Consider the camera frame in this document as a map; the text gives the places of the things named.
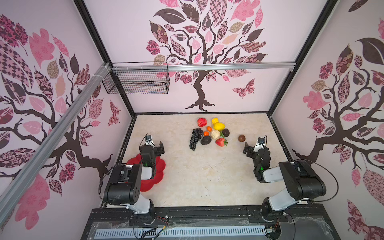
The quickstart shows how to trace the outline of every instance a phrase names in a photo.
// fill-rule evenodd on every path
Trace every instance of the pink wall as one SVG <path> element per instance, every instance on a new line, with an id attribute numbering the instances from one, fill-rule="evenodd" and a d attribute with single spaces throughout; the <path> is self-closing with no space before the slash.
<path id="1" fill-rule="evenodd" d="M 341 239 L 383 239 L 384 2 L 354 2 L 337 6 L 273 116 L 295 158 L 337 177 L 324 206 Z"/>
<path id="2" fill-rule="evenodd" d="M 234 63 L 254 54 L 258 54 L 255 61 L 295 61 L 325 2 L 86 1 L 112 61 L 167 61 L 171 65 L 224 63 L 225 59 Z M 114 14 L 106 18 L 106 12 Z M 213 23 L 212 30 L 198 29 L 199 23 L 207 23 L 204 19 Z M 242 37 L 248 24 L 250 29 Z M 173 72 L 168 95 L 128 94 L 128 98 L 136 112 L 267 111 L 287 72 L 199 71 L 196 79 L 193 71 Z M 209 74 L 216 79 L 206 78 Z"/>
<path id="3" fill-rule="evenodd" d="M 3 192 L 102 60 L 70 0 L 11 1 L 0 14 Z M 100 177 L 115 163 L 129 122 L 120 96 L 96 89 L 2 227 L 1 238 L 79 239 L 90 210 L 100 204 Z"/>

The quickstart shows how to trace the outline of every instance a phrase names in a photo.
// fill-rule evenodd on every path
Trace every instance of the yellow lemon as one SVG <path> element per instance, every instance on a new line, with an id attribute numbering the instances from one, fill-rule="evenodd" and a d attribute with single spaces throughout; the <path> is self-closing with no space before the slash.
<path id="1" fill-rule="evenodd" d="M 214 124 L 214 129 L 216 129 L 217 131 L 222 131 L 224 130 L 225 128 L 225 125 L 221 122 L 217 122 Z"/>
<path id="2" fill-rule="evenodd" d="M 218 122 L 218 119 L 217 119 L 217 118 L 212 119 L 212 124 L 215 124 L 215 123 L 217 123 L 217 122 Z"/>

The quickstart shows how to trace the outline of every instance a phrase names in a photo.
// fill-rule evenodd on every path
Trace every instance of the black cable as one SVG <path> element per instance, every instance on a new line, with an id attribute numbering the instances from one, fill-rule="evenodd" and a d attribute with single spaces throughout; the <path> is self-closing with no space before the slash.
<path id="1" fill-rule="evenodd" d="M 293 238 L 292 240 L 295 239 L 295 236 L 296 236 L 296 224 L 295 224 L 295 220 L 293 219 L 293 217 L 290 215 L 290 214 L 287 214 L 288 216 L 290 216 L 292 218 L 292 221 L 293 221 L 293 226 L 294 226 L 294 232 L 293 232 Z"/>
<path id="2" fill-rule="evenodd" d="M 308 162 L 312 162 L 312 163 L 314 163 L 314 164 L 316 164 L 316 165 L 318 165 L 318 166 L 324 168 L 327 172 L 329 172 L 329 173 L 332 175 L 332 177 L 333 177 L 333 178 L 335 179 L 335 181 L 336 181 L 337 190 L 336 190 L 336 193 L 335 193 L 331 198 L 326 199 L 326 200 L 318 200 L 318 201 L 316 201 L 316 200 L 311 200 L 312 202 L 325 202 L 325 201 L 329 201 L 329 200 L 333 199 L 334 197 L 336 197 L 337 193 L 339 192 L 339 182 L 337 181 L 336 177 L 335 177 L 335 176 L 334 176 L 328 169 L 326 169 L 325 167 L 323 167 L 322 165 L 320 165 L 320 164 L 318 164 L 318 163 L 316 163 L 316 162 L 313 162 L 313 161 L 308 160 L 308 159 L 305 159 L 305 158 L 298 158 L 298 159 L 293 160 L 293 161 L 296 162 L 296 161 L 298 161 L 298 160 L 306 160 L 306 161 L 308 161 Z"/>
<path id="3" fill-rule="evenodd" d="M 115 167 L 117 166 L 121 166 L 121 164 L 118 164 L 118 165 L 115 165 L 113 166 L 101 179 L 100 179 L 100 183 L 99 183 L 99 198 L 102 202 L 104 202 L 105 204 L 109 204 L 109 205 L 114 205 L 114 206 L 120 206 L 120 204 L 111 204 L 111 203 L 108 203 L 106 201 L 104 201 L 101 197 L 101 184 L 103 183 L 103 179 L 105 178 L 105 176 L 107 176 Z"/>

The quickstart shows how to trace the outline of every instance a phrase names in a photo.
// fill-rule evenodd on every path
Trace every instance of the wire basket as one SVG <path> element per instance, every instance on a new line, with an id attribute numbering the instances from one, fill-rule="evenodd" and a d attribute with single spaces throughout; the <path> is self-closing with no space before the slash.
<path id="1" fill-rule="evenodd" d="M 163 62 L 154 62 L 154 64 L 163 65 Z M 168 94 L 170 82 L 168 65 L 163 65 L 161 69 L 135 68 L 140 66 L 113 69 L 112 74 L 116 75 L 116 81 L 120 81 L 121 86 L 108 75 L 103 80 L 107 93 L 119 93 L 119 88 L 122 88 L 124 93 Z"/>

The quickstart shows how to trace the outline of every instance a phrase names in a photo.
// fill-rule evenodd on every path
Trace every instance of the aluminum rail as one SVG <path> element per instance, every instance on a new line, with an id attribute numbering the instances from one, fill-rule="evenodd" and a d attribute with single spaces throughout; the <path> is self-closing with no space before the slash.
<path id="1" fill-rule="evenodd" d="M 266 68 L 294 68 L 294 62 L 271 63 L 225 63 L 225 64 L 193 64 L 193 65 L 169 65 L 169 71 L 208 71 L 231 69 L 266 69 Z M 142 66 L 114 66 L 112 70 L 166 70 L 167 65 L 142 65 Z"/>
<path id="2" fill-rule="evenodd" d="M 65 132 L 68 130 L 74 119 L 84 107 L 89 97 L 104 77 L 109 74 L 109 64 L 103 63 L 84 87 L 81 94 L 76 98 L 68 111 L 59 120 L 52 132 L 43 143 L 37 148 L 32 158 L 24 165 L 20 173 L 7 187 L 0 197 L 0 226 L 7 220 L 9 214 L 15 208 L 20 198 L 35 180 L 53 150 L 57 147 Z"/>

